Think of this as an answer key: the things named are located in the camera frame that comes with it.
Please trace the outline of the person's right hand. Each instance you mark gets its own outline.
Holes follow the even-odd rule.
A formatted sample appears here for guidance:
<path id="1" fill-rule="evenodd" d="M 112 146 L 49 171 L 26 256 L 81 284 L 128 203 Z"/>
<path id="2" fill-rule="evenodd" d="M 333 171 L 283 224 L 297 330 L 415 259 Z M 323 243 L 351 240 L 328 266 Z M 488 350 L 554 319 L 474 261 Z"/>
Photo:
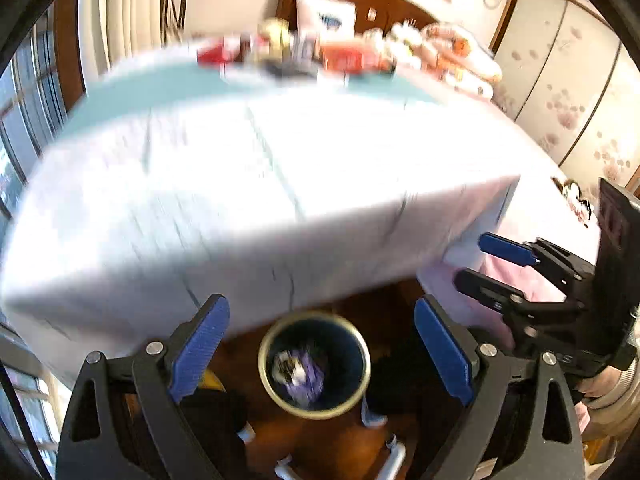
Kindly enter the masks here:
<path id="1" fill-rule="evenodd" d="M 626 370 L 608 366 L 603 372 L 580 383 L 590 417 L 582 432 L 586 440 L 606 437 L 626 439 L 639 420 L 639 321 L 632 330 L 636 356 Z"/>

